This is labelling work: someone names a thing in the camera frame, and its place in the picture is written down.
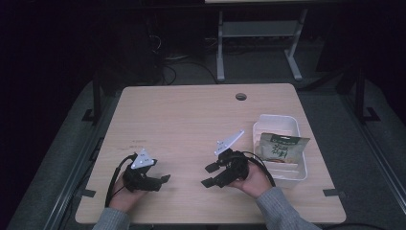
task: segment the gray sleeve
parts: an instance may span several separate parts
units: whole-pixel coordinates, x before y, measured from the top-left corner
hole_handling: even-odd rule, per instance
[[[266,228],[271,229],[319,229],[307,222],[290,205],[280,188],[272,188],[256,200],[266,222]]]
[[[104,208],[94,230],[122,230],[129,228],[129,217],[126,213],[112,208]]]

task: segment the hand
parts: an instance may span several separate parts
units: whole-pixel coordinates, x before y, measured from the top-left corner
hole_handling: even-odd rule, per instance
[[[123,174],[121,174],[113,187],[113,194],[115,194],[117,191],[118,192],[113,195],[108,207],[128,213],[132,208],[134,208],[138,200],[145,196],[148,191],[134,190],[131,193],[126,187],[123,188],[123,186]]]
[[[248,162],[249,173],[245,180],[238,179],[229,184],[242,190],[245,194],[258,198],[262,193],[272,188],[265,173],[254,163]]]

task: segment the snack bag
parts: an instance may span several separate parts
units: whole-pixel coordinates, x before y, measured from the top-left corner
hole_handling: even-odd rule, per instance
[[[297,164],[309,140],[263,132],[260,135],[258,155],[264,161]]]

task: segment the white bin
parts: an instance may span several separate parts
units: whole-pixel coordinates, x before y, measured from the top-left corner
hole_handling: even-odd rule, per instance
[[[257,154],[260,135],[263,132],[275,133],[286,136],[300,137],[298,122],[293,117],[262,114],[253,127],[254,153]],[[298,164],[286,164],[264,161],[268,171],[274,177],[278,187],[293,188],[299,182],[307,178],[307,168],[305,165],[305,154]]]

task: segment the wooden table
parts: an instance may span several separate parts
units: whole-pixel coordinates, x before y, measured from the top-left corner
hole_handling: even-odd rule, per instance
[[[237,93],[244,93],[247,99],[237,100]],[[217,140],[244,129],[232,149],[252,151],[253,124],[260,114],[292,116],[302,136],[311,138],[304,150],[308,177],[293,189],[283,189],[287,199],[308,221],[344,221],[339,197],[323,193],[334,186],[296,91],[284,83],[126,88],[86,187],[96,194],[82,198],[77,221],[98,220],[115,168],[132,151],[145,148],[158,159],[147,175],[171,174],[171,178],[159,192],[149,193],[138,204],[131,214],[133,222],[263,223],[248,195],[227,187],[206,189],[200,183],[213,176],[204,168],[216,160]]]

